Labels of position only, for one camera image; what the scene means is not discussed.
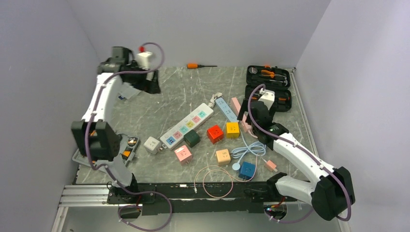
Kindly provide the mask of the white power strip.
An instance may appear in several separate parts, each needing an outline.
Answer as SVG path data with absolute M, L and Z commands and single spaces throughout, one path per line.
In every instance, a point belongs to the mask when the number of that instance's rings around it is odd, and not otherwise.
M 200 104 L 196 109 L 165 132 L 160 137 L 160 141 L 165 148 L 174 149 L 180 142 L 182 142 L 184 135 L 186 135 L 189 131 L 197 129 L 211 116 L 213 116 L 213 114 L 214 110 L 206 103 Z

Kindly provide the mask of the black tool case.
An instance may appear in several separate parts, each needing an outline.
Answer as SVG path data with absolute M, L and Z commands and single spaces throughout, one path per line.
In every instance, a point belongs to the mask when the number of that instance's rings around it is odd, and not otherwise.
M 258 73 L 252 75 L 248 72 L 250 66 L 256 67 Z M 289 91 L 291 86 L 290 82 L 290 73 L 285 69 L 280 69 L 278 67 L 270 66 L 257 66 L 250 65 L 247 67 L 246 72 L 246 87 L 245 87 L 245 98 L 248 98 L 251 92 L 260 84 L 266 85 L 266 89 L 275 92 L 275 101 L 278 103 L 278 112 L 287 112 L 292 107 L 292 95 Z M 261 70 L 273 71 L 276 74 L 282 74 L 287 76 L 287 79 L 284 81 L 279 81 L 276 79 L 271 79 L 267 76 L 261 76 Z

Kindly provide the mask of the dark green cube adapter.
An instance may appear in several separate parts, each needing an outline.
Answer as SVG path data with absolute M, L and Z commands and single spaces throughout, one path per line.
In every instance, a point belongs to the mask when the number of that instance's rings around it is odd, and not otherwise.
M 184 135 L 183 140 L 190 148 L 192 148 L 196 146 L 201 139 L 195 130 L 190 130 Z

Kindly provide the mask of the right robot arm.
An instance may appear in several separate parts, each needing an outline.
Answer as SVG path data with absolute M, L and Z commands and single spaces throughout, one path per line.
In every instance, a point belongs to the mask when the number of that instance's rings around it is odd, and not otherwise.
M 268 198 L 291 197 L 309 204 L 322 219 L 350 220 L 355 203 L 350 172 L 345 167 L 335 168 L 301 145 L 287 128 L 273 122 L 264 102 L 243 100 L 238 118 L 244 113 L 248 113 L 246 123 L 258 141 L 285 157 L 307 178 L 301 181 L 286 173 L 275 174 L 266 182 Z

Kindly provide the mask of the peach cube adapter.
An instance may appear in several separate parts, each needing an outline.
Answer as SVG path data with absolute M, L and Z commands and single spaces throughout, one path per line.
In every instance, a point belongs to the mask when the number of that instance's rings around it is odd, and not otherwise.
M 231 156 L 228 149 L 222 149 L 215 152 L 218 166 L 227 165 L 231 162 Z

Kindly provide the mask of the grey tool case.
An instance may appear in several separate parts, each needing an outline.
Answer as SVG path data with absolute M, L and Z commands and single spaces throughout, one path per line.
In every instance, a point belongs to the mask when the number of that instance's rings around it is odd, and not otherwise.
M 124 164 L 127 166 L 128 163 L 132 161 L 132 159 L 134 158 L 136 150 L 140 144 L 140 140 L 138 137 L 129 136 L 125 133 L 118 133 L 117 135 L 120 141 L 119 153 L 122 157 Z M 79 164 L 90 167 L 87 157 L 81 155 L 79 149 L 77 149 L 73 154 L 72 160 Z

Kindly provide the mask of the small pink charger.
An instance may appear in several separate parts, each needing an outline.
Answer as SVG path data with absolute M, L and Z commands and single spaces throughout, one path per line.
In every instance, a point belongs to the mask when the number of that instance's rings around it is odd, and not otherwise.
M 264 160 L 265 162 L 265 168 L 267 168 L 270 172 L 277 172 L 277 166 L 274 162 L 272 162 L 271 160 Z

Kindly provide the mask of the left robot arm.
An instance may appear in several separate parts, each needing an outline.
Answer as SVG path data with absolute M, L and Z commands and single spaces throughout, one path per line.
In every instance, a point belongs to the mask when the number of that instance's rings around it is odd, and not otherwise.
M 127 203 L 138 199 L 140 191 L 135 175 L 125 166 L 119 136 L 110 126 L 116 97 L 124 83 L 148 94 L 160 94 L 159 68 L 164 63 L 164 50 L 160 50 L 158 66 L 150 66 L 153 53 L 146 50 L 148 42 L 139 47 L 135 54 L 123 46 L 113 46 L 111 57 L 97 67 L 96 87 L 83 117 L 74 121 L 71 131 L 80 153 L 87 157 L 93 170 L 102 169 L 112 179 L 115 193 Z

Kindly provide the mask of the white cube adapter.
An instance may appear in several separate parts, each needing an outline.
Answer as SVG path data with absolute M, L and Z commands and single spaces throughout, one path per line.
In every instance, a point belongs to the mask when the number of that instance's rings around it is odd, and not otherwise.
M 162 149 L 161 142 L 152 136 L 147 138 L 143 146 L 146 151 L 152 155 L 157 154 Z

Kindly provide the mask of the red cube adapter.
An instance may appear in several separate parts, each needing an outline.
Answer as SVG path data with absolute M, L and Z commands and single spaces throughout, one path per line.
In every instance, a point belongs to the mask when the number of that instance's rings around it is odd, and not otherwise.
M 219 127 L 219 125 L 214 125 L 210 127 L 207 130 L 206 134 L 212 144 L 215 144 L 224 138 L 224 133 L 222 129 Z

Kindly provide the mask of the light blue plug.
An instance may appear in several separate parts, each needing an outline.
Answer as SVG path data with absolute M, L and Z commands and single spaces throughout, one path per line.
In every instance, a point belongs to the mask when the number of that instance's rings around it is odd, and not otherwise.
M 215 104 L 225 115 L 228 122 L 238 122 L 237 116 L 235 115 L 233 110 L 229 107 L 228 103 L 224 100 L 223 97 L 216 98 Z

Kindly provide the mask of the blue cube adapter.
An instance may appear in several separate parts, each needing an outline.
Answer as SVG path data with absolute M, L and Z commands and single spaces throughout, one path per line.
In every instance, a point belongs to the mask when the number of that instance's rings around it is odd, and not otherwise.
M 255 164 L 244 161 L 239 169 L 238 177 L 239 179 L 250 180 L 254 176 L 255 171 Z

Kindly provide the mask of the clear plastic screw box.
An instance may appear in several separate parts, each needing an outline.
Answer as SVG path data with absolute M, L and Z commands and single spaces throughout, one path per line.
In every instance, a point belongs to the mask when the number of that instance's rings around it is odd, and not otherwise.
M 118 98 L 120 100 L 130 99 L 134 95 L 138 95 L 140 92 L 140 90 L 134 88 L 130 83 L 123 83 L 118 92 Z

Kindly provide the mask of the yellow cube adapter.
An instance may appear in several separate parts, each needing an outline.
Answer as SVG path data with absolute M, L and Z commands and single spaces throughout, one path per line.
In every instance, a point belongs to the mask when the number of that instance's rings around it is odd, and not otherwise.
M 240 128 L 238 122 L 226 123 L 226 138 L 237 139 L 240 136 Z

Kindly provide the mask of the pink cube adapter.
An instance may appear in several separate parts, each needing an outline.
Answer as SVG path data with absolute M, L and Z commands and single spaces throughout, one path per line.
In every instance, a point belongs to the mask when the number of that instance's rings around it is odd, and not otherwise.
M 181 165 L 188 164 L 193 159 L 193 155 L 186 145 L 177 148 L 174 153 Z

